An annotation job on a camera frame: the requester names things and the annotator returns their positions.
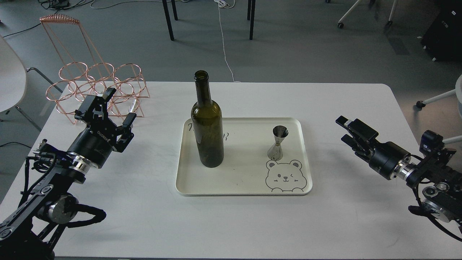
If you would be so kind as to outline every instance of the bear face drawing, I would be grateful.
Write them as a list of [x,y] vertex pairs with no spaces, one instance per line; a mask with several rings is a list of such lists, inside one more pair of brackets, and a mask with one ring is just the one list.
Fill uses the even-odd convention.
[[283,192],[293,192],[295,189],[303,191],[307,181],[301,171],[302,164],[297,160],[289,163],[277,163],[270,160],[266,163],[268,175],[266,185],[271,189],[279,189]]

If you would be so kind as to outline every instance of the metal jigger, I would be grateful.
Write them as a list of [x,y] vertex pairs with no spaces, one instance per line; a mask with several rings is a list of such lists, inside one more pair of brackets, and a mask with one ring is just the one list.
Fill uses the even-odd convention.
[[289,135],[287,127],[283,125],[278,125],[273,128],[274,140],[276,143],[268,150],[268,157],[273,161],[278,161],[282,159],[282,147],[281,143],[284,138]]

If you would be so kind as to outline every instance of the black table leg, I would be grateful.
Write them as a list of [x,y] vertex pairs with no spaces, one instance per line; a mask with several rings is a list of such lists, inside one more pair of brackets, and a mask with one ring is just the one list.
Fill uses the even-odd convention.
[[167,20],[167,27],[169,28],[170,40],[175,40],[173,37],[173,30],[172,30],[172,23],[170,21],[169,15],[169,8],[167,6],[167,0],[162,0],[162,4],[164,5],[164,13],[165,13],[165,20]]
[[247,0],[247,20],[250,21],[250,0]]
[[252,0],[252,6],[251,6],[251,10],[250,10],[250,35],[249,35],[249,40],[252,40],[254,38],[255,1],[256,0]]
[[178,21],[178,15],[176,14],[175,0],[171,0],[171,1],[172,1],[172,9],[173,9],[173,18],[175,19],[175,21]]

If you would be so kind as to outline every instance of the tray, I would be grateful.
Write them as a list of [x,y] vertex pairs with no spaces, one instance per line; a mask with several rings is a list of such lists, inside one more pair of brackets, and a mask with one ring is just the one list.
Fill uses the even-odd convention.
[[[276,162],[267,157],[267,151],[274,144],[277,125],[287,127],[289,135],[281,144],[284,156]],[[176,173],[176,189],[182,195],[305,195],[313,187],[298,120],[223,118],[223,135],[223,162],[207,168],[199,159],[191,119],[184,123]]]

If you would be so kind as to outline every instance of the wine bottle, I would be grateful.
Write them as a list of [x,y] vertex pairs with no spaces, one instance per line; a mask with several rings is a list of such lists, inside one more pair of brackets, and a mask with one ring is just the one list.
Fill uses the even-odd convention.
[[208,73],[196,71],[194,81],[197,102],[191,109],[191,119],[197,149],[202,164],[213,168],[220,165],[224,157],[221,109],[210,97]]

